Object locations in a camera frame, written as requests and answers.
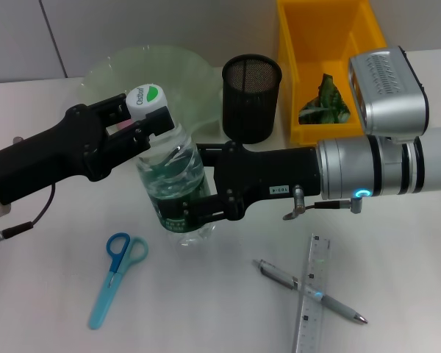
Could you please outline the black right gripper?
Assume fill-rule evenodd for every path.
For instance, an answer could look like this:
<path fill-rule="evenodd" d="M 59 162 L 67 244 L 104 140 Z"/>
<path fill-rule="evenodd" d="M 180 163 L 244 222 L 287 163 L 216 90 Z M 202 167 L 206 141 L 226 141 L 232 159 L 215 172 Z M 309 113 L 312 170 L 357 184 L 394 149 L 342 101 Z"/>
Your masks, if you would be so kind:
<path fill-rule="evenodd" d="M 312 147 L 249 151 L 231 141 L 196 145 L 203 166 L 214 166 L 218 194 L 159 200 L 163 218 L 181 219 L 188 226 L 237 221 L 255 202 L 292 198 L 295 186 L 301 187 L 305 196 L 321 192 L 318 156 Z"/>

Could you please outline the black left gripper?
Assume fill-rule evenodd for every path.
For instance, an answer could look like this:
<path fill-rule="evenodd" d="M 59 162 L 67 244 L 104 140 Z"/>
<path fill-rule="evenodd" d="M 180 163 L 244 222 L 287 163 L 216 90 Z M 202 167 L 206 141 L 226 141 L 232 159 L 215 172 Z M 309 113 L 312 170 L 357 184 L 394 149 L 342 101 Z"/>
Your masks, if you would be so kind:
<path fill-rule="evenodd" d="M 107 139 L 106 127 L 131 119 L 126 94 L 78 104 L 55 126 L 0 150 L 0 202 L 11 204 L 72 176 L 91 182 L 110 174 L 99 149 Z"/>

